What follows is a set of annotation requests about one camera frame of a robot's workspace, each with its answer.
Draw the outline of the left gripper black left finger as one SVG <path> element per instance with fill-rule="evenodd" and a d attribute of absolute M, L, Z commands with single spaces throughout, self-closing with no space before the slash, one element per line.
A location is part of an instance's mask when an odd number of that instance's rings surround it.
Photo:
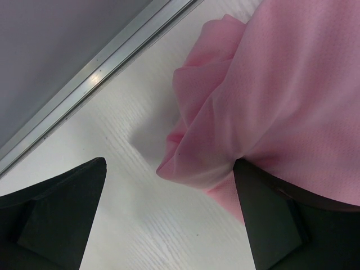
<path fill-rule="evenodd" d="M 1 269 L 79 269 L 106 173 L 97 157 L 1 196 Z"/>

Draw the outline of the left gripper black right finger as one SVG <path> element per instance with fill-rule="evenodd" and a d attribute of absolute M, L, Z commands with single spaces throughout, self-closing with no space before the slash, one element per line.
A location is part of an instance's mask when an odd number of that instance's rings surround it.
<path fill-rule="evenodd" d="M 233 167 L 256 269 L 359 269 L 359 207 L 283 181 L 244 159 Z"/>

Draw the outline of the pink t shirt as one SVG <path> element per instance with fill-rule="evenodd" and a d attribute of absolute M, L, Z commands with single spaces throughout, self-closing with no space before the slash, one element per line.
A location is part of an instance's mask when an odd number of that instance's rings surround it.
<path fill-rule="evenodd" d="M 358 1 L 263 1 L 247 23 L 209 21 L 173 89 L 180 117 L 159 177 L 205 191 L 237 219 L 240 158 L 359 204 Z"/>

